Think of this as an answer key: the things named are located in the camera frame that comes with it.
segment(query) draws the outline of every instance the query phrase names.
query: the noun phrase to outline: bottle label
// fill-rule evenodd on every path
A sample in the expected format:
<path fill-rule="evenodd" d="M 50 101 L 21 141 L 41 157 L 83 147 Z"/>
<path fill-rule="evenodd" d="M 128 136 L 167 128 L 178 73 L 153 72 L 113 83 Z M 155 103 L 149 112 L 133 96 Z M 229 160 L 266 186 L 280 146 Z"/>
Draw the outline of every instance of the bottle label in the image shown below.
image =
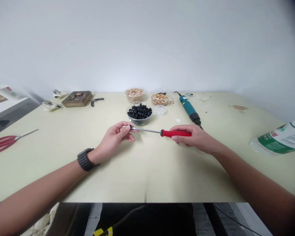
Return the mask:
<path fill-rule="evenodd" d="M 258 141 L 273 152 L 285 154 L 295 151 L 295 127 L 288 123 L 258 137 Z"/>

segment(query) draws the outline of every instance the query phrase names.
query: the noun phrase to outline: scissors blade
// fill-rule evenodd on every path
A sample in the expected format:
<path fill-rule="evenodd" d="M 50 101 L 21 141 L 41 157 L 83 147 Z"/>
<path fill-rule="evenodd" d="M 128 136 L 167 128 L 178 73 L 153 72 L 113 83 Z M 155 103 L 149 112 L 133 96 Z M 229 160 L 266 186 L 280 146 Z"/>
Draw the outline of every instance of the scissors blade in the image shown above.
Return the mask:
<path fill-rule="evenodd" d="M 39 129 L 35 129 L 35 130 L 33 130 L 33 131 L 31 131 L 31 132 L 28 132 L 28 133 L 25 133 L 25 134 L 23 134 L 23 135 L 21 135 L 21 136 L 17 136 L 17 137 L 15 138 L 15 140 L 17 140 L 17 139 L 19 139 L 19 138 L 23 138 L 24 136 L 29 135 L 29 134 L 31 134 L 31 133 L 34 133 L 34 132 L 36 132 L 37 130 L 39 130 Z"/>

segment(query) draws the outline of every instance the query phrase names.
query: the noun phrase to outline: plastic bottle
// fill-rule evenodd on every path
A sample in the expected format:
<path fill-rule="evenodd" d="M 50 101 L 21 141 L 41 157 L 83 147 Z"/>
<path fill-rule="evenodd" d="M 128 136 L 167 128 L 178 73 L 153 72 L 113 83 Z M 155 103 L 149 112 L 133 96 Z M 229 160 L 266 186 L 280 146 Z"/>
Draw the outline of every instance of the plastic bottle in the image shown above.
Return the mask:
<path fill-rule="evenodd" d="M 270 156 L 295 151 L 295 121 L 252 139 L 250 146 L 255 151 Z"/>

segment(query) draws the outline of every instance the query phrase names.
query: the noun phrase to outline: screwdriver shaft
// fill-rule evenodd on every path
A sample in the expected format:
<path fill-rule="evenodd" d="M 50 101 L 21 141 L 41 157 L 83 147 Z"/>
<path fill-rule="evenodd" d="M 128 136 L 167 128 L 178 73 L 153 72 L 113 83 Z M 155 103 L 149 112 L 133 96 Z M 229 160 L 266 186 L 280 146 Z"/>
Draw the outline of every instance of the screwdriver shaft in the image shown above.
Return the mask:
<path fill-rule="evenodd" d="M 131 127 L 131 129 L 136 129 L 136 130 L 141 130 L 141 131 L 147 131 L 147 132 L 153 132 L 153 133 L 161 133 L 159 131 L 147 130 L 147 129 L 139 129 L 139 128 L 134 128 L 134 127 Z"/>

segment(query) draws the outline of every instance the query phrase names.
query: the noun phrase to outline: white wall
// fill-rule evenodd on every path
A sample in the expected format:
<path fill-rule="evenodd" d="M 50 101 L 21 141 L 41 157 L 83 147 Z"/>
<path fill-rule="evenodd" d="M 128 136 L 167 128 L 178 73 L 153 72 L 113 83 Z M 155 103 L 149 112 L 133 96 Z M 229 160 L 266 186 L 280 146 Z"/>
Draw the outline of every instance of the white wall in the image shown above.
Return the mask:
<path fill-rule="evenodd" d="M 0 85 L 234 91 L 295 119 L 295 11 L 278 0 L 0 0 Z"/>

